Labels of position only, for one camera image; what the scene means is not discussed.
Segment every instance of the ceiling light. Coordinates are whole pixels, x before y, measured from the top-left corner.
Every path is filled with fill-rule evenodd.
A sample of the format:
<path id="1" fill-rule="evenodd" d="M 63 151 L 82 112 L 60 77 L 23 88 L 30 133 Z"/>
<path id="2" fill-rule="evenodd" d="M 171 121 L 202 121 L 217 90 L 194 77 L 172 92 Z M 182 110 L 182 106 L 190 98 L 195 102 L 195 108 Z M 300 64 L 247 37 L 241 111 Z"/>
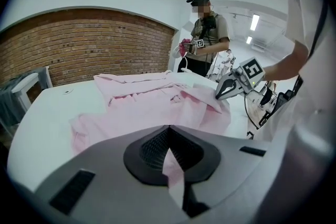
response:
<path id="1" fill-rule="evenodd" d="M 248 37 L 246 43 L 250 44 L 250 43 L 251 43 L 251 40 L 252 40 L 252 38 L 251 38 L 251 37 Z"/>
<path id="2" fill-rule="evenodd" d="M 253 15 L 252 24 L 251 24 L 251 30 L 252 31 L 256 30 L 259 18 L 260 18 L 259 15 L 255 15 L 255 14 Z"/>

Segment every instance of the black rectangular slot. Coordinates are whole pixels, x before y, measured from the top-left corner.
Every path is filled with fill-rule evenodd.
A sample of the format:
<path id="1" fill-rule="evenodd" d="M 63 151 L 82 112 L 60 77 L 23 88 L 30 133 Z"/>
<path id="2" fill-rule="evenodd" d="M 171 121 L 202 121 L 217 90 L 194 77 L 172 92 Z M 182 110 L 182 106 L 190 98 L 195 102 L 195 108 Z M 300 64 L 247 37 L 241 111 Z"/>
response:
<path id="1" fill-rule="evenodd" d="M 68 215 L 89 186 L 94 176 L 95 174 L 92 172 L 80 170 L 68 183 L 66 183 L 49 204 L 63 214 Z"/>
<path id="2" fill-rule="evenodd" d="M 246 152 L 246 153 L 249 153 L 249 154 L 253 154 L 253 155 L 257 155 L 257 156 L 260 156 L 260 157 L 263 157 L 264 154 L 266 153 L 266 151 L 263 151 L 263 150 L 259 150 L 257 148 L 253 148 L 253 147 L 249 147 L 249 146 L 243 146 L 240 151 L 243 151 L 243 152 Z"/>

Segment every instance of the brick wall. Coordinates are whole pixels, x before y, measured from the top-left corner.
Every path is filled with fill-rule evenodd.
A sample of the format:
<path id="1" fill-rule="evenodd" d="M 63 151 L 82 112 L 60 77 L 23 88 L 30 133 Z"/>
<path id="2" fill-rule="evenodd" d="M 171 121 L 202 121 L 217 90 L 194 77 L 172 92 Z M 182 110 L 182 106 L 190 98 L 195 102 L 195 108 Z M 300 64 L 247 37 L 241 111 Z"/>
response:
<path id="1" fill-rule="evenodd" d="M 53 85 L 96 74 L 163 72 L 174 30 L 139 16 L 71 9 L 23 21 L 0 34 L 0 84 L 50 66 Z"/>

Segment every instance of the black and white square marker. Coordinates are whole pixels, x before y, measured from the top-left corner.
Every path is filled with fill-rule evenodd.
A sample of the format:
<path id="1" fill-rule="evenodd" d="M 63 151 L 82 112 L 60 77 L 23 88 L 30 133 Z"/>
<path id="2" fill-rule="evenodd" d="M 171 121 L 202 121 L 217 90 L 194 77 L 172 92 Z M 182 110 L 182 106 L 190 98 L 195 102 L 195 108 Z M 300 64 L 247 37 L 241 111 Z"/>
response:
<path id="1" fill-rule="evenodd" d="M 196 42 L 196 44 L 197 44 L 197 47 L 198 47 L 198 48 L 202 48 L 202 47 L 204 47 L 204 42 L 203 42 L 202 39 L 198 40 L 198 41 Z"/>
<path id="2" fill-rule="evenodd" d="M 244 71 L 246 72 L 249 79 L 254 78 L 255 76 L 259 75 L 263 72 L 263 69 L 258 64 L 256 59 L 248 62 L 246 65 L 243 66 Z"/>

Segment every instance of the chair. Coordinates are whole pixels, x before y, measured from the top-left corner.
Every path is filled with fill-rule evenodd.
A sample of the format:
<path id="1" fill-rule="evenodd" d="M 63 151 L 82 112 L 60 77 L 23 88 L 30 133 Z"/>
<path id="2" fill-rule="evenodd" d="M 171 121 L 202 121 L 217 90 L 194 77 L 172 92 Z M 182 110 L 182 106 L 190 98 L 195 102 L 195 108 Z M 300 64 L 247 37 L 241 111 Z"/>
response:
<path id="1" fill-rule="evenodd" d="M 292 91 L 291 90 L 287 90 L 286 93 L 283 93 L 283 92 L 280 92 L 278 94 L 278 98 L 277 98 L 277 101 L 275 103 L 275 106 L 274 106 L 274 109 L 272 110 L 272 112 L 269 112 L 269 111 L 266 111 L 265 115 L 261 118 L 261 120 L 259 121 L 259 126 L 263 126 L 266 121 L 281 107 L 283 106 L 284 104 L 286 104 L 289 99 L 290 99 L 290 96 L 292 94 Z"/>

